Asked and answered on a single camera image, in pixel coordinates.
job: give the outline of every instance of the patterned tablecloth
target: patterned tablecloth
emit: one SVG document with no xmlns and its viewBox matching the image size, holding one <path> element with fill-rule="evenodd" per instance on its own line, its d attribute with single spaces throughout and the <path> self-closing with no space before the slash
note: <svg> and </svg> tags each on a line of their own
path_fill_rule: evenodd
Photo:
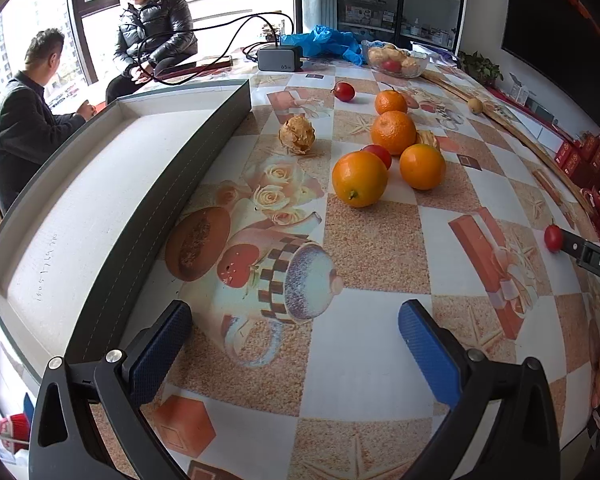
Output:
<svg viewBox="0 0 600 480">
<path fill-rule="evenodd" d="M 429 69 L 526 132 L 464 73 Z M 190 477 L 400 478 L 448 411 L 398 333 L 398 309 L 411 298 L 491 359 L 539 358 L 560 444 L 576 436 L 590 413 L 600 280 L 550 254 L 542 232 L 553 219 L 597 237 L 531 150 L 420 78 L 339 60 L 293 74 L 241 64 L 219 76 L 236 75 L 250 78 L 253 110 L 183 210 L 186 224 L 161 251 L 129 322 L 137 331 L 173 298 L 192 307 L 193 336 L 145 410 Z M 338 80 L 355 87 L 352 102 L 334 100 Z M 394 160 L 381 201 L 349 208 L 333 194 L 331 168 L 370 143 L 386 83 L 419 103 L 410 115 L 438 138 L 446 179 L 413 190 Z M 289 156 L 278 141 L 294 114 L 315 129 L 306 156 Z M 555 188 L 539 185 L 536 170 Z"/>
</svg>

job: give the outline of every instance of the man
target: man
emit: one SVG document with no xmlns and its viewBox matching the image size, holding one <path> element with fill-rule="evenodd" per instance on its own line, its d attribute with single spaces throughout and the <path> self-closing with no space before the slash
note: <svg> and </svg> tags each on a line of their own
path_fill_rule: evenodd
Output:
<svg viewBox="0 0 600 480">
<path fill-rule="evenodd" d="M 187 32 L 193 28 L 193 20 L 185 0 L 127 0 L 127 3 L 120 14 L 113 56 L 121 75 L 107 87 L 107 104 L 144 86 L 151 79 L 147 73 L 158 75 L 198 52 L 196 35 Z M 162 35 L 146 41 L 139 52 L 141 41 L 154 34 Z"/>
<path fill-rule="evenodd" d="M 75 114 L 53 115 L 45 85 L 56 74 L 64 35 L 56 28 L 36 34 L 25 69 L 7 83 L 0 102 L 0 209 L 16 200 L 27 182 L 65 140 L 95 114 L 88 101 Z"/>
</svg>

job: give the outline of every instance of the black pants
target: black pants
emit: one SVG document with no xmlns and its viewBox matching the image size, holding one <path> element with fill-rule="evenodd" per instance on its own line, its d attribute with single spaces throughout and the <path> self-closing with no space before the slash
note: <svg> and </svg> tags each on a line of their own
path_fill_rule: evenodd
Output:
<svg viewBox="0 0 600 480">
<path fill-rule="evenodd" d="M 157 76 L 165 68 L 182 63 L 189 57 L 189 54 L 176 54 L 176 56 L 167 57 L 156 65 L 154 74 Z M 144 85 L 146 85 L 146 83 L 136 84 L 135 81 L 131 80 L 131 76 L 126 77 L 119 75 L 118 77 L 113 78 L 109 83 L 109 86 L 107 86 L 107 105 L 115 101 L 118 97 L 131 95 L 133 92 L 141 89 Z"/>
</svg>

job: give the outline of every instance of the hand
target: hand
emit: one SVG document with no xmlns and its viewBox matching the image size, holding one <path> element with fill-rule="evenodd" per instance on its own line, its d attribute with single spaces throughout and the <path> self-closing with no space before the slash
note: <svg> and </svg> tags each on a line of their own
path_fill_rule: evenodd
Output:
<svg viewBox="0 0 600 480">
<path fill-rule="evenodd" d="M 89 104 L 89 101 L 86 100 L 80 105 L 80 108 L 76 110 L 76 114 L 81 115 L 85 121 L 88 121 L 96 114 L 95 106 Z"/>
<path fill-rule="evenodd" d="M 151 64 L 148 61 L 145 61 L 144 63 L 142 63 L 141 66 L 149 74 L 154 73 L 154 67 L 151 66 Z M 136 67 L 136 69 L 138 70 L 138 72 L 137 72 L 137 76 L 134 78 L 134 81 L 136 82 L 137 85 L 151 81 L 151 78 L 147 74 L 145 74 L 140 68 Z"/>
</svg>

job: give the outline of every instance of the glass bowl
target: glass bowl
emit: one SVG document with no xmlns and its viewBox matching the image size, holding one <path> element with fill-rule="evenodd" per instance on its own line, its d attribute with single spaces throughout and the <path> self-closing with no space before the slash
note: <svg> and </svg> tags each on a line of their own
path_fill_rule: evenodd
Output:
<svg viewBox="0 0 600 480">
<path fill-rule="evenodd" d="M 371 68 L 387 75 L 410 79 L 421 75 L 429 62 L 429 56 L 397 48 L 384 41 L 362 41 L 362 55 Z"/>
</svg>

